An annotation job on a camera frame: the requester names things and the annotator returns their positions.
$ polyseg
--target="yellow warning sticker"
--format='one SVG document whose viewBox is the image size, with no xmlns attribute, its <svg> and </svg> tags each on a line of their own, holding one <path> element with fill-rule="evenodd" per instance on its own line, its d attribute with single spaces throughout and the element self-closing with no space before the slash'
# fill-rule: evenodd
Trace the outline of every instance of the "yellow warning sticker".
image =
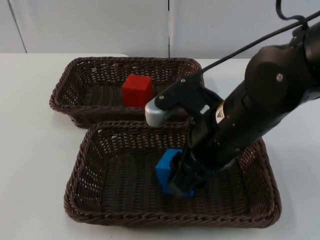
<svg viewBox="0 0 320 240">
<path fill-rule="evenodd" d="M 216 109 L 215 121 L 216 121 L 217 124 L 220 123 L 225 118 L 224 103 L 225 102 L 222 102 Z"/>
</svg>

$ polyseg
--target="red cube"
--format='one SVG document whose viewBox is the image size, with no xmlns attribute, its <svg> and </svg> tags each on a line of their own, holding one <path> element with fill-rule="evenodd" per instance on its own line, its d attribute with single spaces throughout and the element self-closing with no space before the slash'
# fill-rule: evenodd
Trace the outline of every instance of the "red cube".
<svg viewBox="0 0 320 240">
<path fill-rule="evenodd" d="M 130 74 L 122 85 L 122 100 L 126 107 L 145 107 L 153 98 L 152 78 Z"/>
</svg>

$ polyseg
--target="table surface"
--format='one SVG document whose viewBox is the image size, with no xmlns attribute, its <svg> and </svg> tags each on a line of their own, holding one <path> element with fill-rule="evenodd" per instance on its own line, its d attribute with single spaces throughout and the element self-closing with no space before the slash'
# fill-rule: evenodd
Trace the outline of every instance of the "table surface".
<svg viewBox="0 0 320 240">
<path fill-rule="evenodd" d="M 317 101 L 300 106 L 264 136 L 282 200 L 282 215 L 269 228 L 135 229 L 71 220 L 63 196 L 86 130 L 51 110 L 49 98 L 65 66 L 86 56 L 0 54 L 0 239 L 318 239 Z M 202 67 L 213 61 L 198 59 Z M 243 80 L 248 61 L 232 59 L 206 72 L 206 87 L 225 98 Z"/>
</svg>

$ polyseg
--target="blue cube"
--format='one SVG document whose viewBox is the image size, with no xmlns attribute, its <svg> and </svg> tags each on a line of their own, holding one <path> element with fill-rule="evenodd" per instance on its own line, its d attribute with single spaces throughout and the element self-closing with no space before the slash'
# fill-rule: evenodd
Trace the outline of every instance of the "blue cube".
<svg viewBox="0 0 320 240">
<path fill-rule="evenodd" d="M 168 148 L 155 166 L 155 174 L 164 194 L 173 194 L 168 188 L 168 179 L 171 173 L 170 162 L 178 152 L 182 152 L 182 150 L 179 148 Z M 194 190 L 189 190 L 185 193 L 185 197 L 191 198 L 194 194 Z"/>
</svg>

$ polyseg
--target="wicker basket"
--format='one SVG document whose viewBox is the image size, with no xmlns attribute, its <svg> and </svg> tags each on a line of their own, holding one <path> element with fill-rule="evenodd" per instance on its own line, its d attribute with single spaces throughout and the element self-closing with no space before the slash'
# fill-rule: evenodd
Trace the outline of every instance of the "wicker basket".
<svg viewBox="0 0 320 240">
<path fill-rule="evenodd" d="M 155 166 L 166 148 L 183 146 L 186 126 L 106 121 L 90 128 L 66 186 L 66 213 L 97 225 L 265 228 L 275 223 L 281 201 L 262 139 L 193 198 L 161 193 Z"/>
<path fill-rule="evenodd" d="M 152 77 L 154 96 L 185 75 L 201 69 L 189 58 L 84 57 L 69 63 L 49 105 L 80 128 L 101 121 L 144 121 L 143 107 L 125 107 L 121 86 L 129 74 Z M 172 121 L 188 118 L 181 110 Z"/>
</svg>

